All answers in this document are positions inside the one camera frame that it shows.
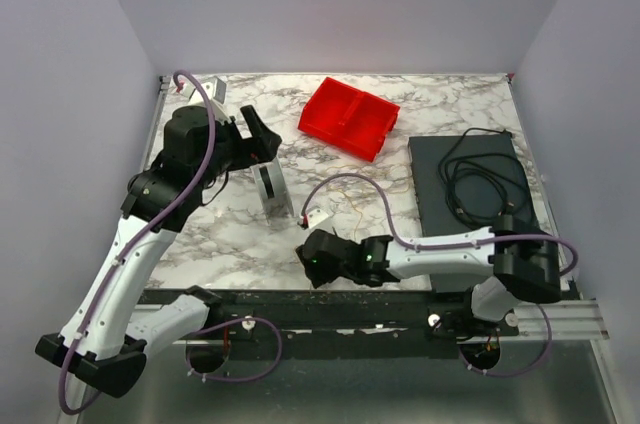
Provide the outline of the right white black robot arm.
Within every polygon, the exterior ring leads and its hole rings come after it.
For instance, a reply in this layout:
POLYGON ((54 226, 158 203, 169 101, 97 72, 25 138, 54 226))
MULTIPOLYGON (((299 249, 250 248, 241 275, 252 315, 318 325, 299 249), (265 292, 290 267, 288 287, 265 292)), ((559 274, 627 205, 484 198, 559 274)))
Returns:
POLYGON ((314 228, 296 254, 315 288, 338 278, 375 288, 423 275, 481 276, 463 314, 484 322, 502 320, 520 303, 553 304, 562 297, 556 239, 511 216, 461 234, 382 235, 359 243, 314 228))

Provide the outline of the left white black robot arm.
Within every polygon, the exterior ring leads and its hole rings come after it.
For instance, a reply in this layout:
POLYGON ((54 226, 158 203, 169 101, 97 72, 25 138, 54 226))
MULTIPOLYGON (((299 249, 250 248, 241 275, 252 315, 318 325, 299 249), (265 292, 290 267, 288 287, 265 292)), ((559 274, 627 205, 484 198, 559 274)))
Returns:
POLYGON ((165 124, 162 149, 127 185, 114 242, 88 294, 61 331, 36 345, 36 354, 60 367, 63 377, 74 375, 120 398, 153 355, 182 337, 213 331, 226 318, 220 297, 192 286, 148 318, 130 320, 152 271, 203 206, 204 191, 276 157, 281 137, 253 106, 240 111, 247 138, 233 118, 211 122, 207 108, 197 105, 178 108, 165 124))

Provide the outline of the white plastic cable spool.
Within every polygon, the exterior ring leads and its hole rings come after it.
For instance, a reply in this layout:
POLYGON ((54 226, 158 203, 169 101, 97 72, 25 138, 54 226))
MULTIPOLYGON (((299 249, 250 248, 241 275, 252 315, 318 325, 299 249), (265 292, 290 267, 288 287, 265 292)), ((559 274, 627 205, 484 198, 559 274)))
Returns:
POLYGON ((294 217, 294 206, 279 159, 256 164, 251 172, 266 217, 294 217))

